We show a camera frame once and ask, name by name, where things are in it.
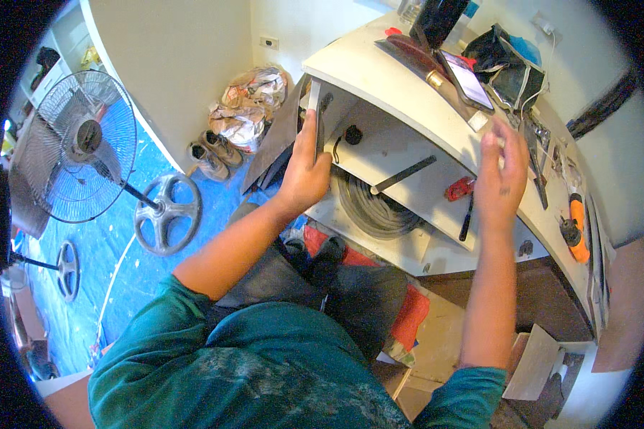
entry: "orange tool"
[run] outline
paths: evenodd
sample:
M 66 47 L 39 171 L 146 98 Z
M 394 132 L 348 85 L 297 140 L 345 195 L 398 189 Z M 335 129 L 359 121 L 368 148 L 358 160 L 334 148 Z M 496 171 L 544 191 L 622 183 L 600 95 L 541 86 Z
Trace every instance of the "orange tool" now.
M 570 252 L 580 263 L 587 263 L 589 261 L 589 251 L 584 243 L 584 204 L 582 203 L 582 196 L 579 193 L 572 193 L 570 195 L 570 219 L 563 219 L 560 217 L 560 233 L 563 239 L 570 248 Z

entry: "right hand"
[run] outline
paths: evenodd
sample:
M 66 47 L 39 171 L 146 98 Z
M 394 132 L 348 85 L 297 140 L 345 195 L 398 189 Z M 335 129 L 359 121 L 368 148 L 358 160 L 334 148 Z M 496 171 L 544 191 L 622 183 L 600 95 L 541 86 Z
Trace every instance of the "right hand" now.
M 296 136 L 293 153 L 283 176 L 282 187 L 272 198 L 294 218 L 320 201 L 329 188 L 332 154 L 317 154 L 317 116 L 308 109 L 306 121 Z
M 525 138 L 497 117 L 494 126 L 481 141 L 482 161 L 474 185 L 474 202 L 483 233 L 512 233 L 520 200 L 527 186 L 527 164 L 530 153 Z M 503 150 L 497 139 L 503 138 Z M 498 169 L 503 155 L 504 167 Z

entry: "pedestal fan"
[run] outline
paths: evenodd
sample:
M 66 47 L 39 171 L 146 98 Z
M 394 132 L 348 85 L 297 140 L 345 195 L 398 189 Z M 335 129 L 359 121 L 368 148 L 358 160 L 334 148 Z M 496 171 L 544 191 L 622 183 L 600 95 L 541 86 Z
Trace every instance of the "pedestal fan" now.
M 35 201 L 53 218 L 87 222 L 127 191 L 138 199 L 134 228 L 138 242 L 149 252 L 171 255 L 195 235 L 202 204 L 190 178 L 164 174 L 143 193 L 128 183 L 136 156 L 136 119 L 128 94 L 110 75 L 85 70 L 60 80 L 36 110 L 25 145 L 20 168 Z M 178 183 L 187 185 L 191 202 L 173 201 Z M 148 198 L 156 187 L 156 196 Z M 168 228 L 179 217 L 191 223 L 179 242 L 170 245 Z M 141 231 L 146 220 L 155 235 L 152 244 Z

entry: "gray cable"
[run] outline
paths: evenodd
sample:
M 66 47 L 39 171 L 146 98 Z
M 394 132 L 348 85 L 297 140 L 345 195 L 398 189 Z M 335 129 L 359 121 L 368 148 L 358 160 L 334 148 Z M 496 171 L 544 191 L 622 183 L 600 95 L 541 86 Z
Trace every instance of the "gray cable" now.
M 372 195 L 369 184 L 344 172 L 335 176 L 341 206 L 365 233 L 380 240 L 392 240 L 420 226 L 423 220 L 383 194 Z

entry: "black rod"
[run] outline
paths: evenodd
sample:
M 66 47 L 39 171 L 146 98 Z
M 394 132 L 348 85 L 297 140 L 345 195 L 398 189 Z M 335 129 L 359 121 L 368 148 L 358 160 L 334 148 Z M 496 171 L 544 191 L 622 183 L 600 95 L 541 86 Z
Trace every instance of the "black rod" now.
M 143 195 L 142 193 L 138 192 L 138 190 L 133 187 L 132 185 L 128 183 L 124 183 L 124 190 L 127 191 L 128 193 L 132 194 L 136 199 L 141 200 L 146 203 L 146 205 L 149 205 L 152 207 L 153 210 L 158 210 L 160 206 L 157 205 L 157 203 L 147 196 Z
M 60 268 L 58 266 L 56 266 L 56 265 L 50 265 L 49 263 L 45 263 L 45 262 L 41 262 L 41 261 L 34 261 L 33 259 L 28 258 L 28 257 L 26 257 L 26 256 L 24 256 L 24 255 L 22 255 L 20 253 L 17 253 L 17 252 L 12 252 L 10 254 L 10 259 L 11 260 L 21 261 L 21 262 L 26 262 L 26 263 L 31 263 L 33 265 L 42 266 L 43 268 L 49 268 L 49 269 L 55 270 L 55 271 L 60 270 Z

